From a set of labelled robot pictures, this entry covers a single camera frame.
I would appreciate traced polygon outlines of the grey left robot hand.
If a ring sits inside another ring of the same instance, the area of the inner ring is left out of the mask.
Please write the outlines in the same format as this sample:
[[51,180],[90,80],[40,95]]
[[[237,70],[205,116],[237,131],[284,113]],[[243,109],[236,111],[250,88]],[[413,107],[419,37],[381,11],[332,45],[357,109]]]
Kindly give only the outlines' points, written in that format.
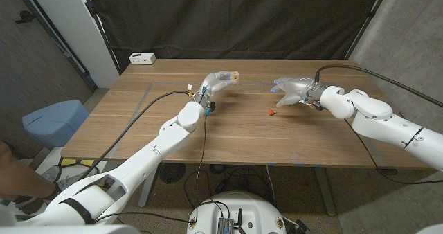
[[195,102],[206,108],[211,98],[223,88],[237,84],[237,80],[232,80],[231,72],[219,71],[208,74],[195,94]]

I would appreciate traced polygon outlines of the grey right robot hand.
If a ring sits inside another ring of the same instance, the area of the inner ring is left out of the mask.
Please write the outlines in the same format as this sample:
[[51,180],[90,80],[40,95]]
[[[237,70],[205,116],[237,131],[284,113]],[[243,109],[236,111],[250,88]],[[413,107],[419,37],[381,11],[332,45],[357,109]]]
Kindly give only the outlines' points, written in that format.
[[284,91],[285,95],[277,102],[276,107],[294,105],[300,101],[319,101],[314,96],[314,80],[311,78],[278,78],[274,80],[275,86],[271,92]]

